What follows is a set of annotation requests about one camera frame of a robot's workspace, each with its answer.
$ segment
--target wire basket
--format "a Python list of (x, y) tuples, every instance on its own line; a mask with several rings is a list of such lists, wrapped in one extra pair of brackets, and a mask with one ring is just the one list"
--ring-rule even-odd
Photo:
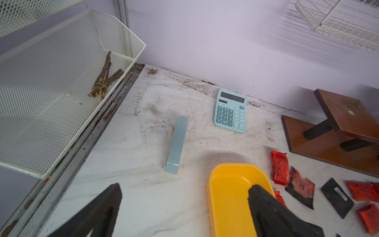
[[(0, 165), (45, 179), (146, 45), (117, 18), (87, 10), (0, 56)], [(87, 94), (108, 51), (114, 81)]]
[(379, 0), (298, 0), (309, 27), (337, 40), (379, 50)]
[(0, 37), (80, 1), (82, 0), (1, 0)]

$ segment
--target calculator display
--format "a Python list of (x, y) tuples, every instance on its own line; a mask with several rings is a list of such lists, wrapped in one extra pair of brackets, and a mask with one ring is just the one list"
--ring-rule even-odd
[(241, 103), (245, 102), (244, 98), (241, 98), (241, 97), (238, 97), (238, 96), (234, 96), (234, 95), (231, 95), (231, 94), (228, 94), (228, 93), (225, 93), (225, 92), (221, 92), (220, 96), (224, 97), (224, 98), (231, 99), (231, 100), (235, 100), (235, 101), (238, 101), (238, 102), (241, 102)]

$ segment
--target red candy packet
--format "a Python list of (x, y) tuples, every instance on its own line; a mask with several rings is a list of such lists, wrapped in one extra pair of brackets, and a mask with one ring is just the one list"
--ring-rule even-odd
[(302, 204), (313, 210), (313, 194), (315, 192), (315, 184), (308, 178), (301, 177), (300, 173), (294, 167), (291, 167), (290, 181), (285, 190)]
[(287, 153), (272, 150), (271, 163), (273, 165), (274, 183), (287, 186), (289, 180)]
[(280, 191), (274, 191), (274, 193), (275, 193), (276, 200), (278, 200), (281, 204), (283, 204), (285, 207), (287, 207), (282, 196), (280, 195)]
[(346, 184), (355, 200), (379, 202), (379, 184), (356, 182), (346, 182)]
[(375, 235), (379, 232), (379, 209), (375, 204), (359, 209), (357, 214), (371, 235)]

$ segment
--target wooden stick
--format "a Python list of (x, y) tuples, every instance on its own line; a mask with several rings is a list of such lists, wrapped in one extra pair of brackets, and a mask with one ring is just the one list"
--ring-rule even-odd
[(105, 74), (107, 71), (109, 71), (109, 68), (111, 67), (111, 53), (112, 51), (109, 51), (108, 54), (106, 55), (105, 63), (103, 66), (103, 69), (101, 70), (99, 76), (96, 78), (96, 81), (94, 83), (94, 86), (92, 87), (92, 91), (88, 94), (88, 96), (93, 96), (96, 97), (96, 93), (98, 92), (96, 90), (96, 84), (98, 82), (103, 82), (105, 81)]
[(124, 72), (124, 70), (118, 69), (117, 72), (115, 72), (110, 78), (108, 78), (106, 86), (108, 87), (112, 82), (120, 78), (124, 74)]

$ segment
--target wooden stand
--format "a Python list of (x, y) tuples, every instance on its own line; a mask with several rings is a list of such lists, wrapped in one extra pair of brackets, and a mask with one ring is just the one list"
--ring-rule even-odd
[(282, 116), (290, 152), (379, 178), (379, 125), (360, 100), (317, 89), (328, 119)]

